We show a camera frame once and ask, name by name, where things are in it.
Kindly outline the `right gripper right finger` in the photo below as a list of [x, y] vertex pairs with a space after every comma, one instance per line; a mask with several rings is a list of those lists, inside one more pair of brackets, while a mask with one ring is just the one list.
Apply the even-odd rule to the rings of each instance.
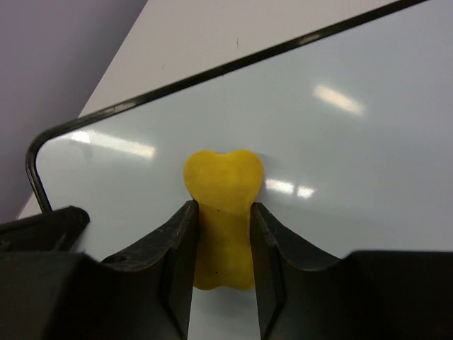
[[251, 208], [262, 339], [451, 339], [452, 254], [355, 251], [339, 259]]

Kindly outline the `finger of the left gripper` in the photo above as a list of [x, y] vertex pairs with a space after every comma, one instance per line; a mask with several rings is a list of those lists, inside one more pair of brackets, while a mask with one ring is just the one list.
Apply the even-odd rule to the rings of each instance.
[[74, 206], [1, 225], [1, 251], [69, 251], [89, 224]]

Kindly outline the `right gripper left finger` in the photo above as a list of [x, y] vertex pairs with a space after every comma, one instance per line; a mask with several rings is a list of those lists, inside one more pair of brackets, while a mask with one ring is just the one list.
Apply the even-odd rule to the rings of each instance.
[[72, 248], [1, 251], [2, 339], [187, 338], [195, 201], [102, 261]]

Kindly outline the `yellow bone shaped eraser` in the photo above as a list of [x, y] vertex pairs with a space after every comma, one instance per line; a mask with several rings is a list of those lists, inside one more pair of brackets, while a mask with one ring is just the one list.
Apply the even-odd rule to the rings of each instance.
[[194, 286], [200, 290], [254, 287], [251, 206], [264, 177], [260, 158], [247, 150], [203, 150], [183, 168], [185, 186], [198, 204], [200, 238]]

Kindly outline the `black framed small whiteboard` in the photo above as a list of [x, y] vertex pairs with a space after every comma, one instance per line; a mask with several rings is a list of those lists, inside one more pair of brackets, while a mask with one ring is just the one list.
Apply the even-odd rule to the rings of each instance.
[[[452, 2], [397, 1], [39, 134], [27, 172], [43, 211], [90, 224], [97, 261], [190, 196], [186, 159], [247, 149], [257, 203], [343, 259], [452, 254]], [[262, 339], [256, 291], [193, 289], [187, 339]]]

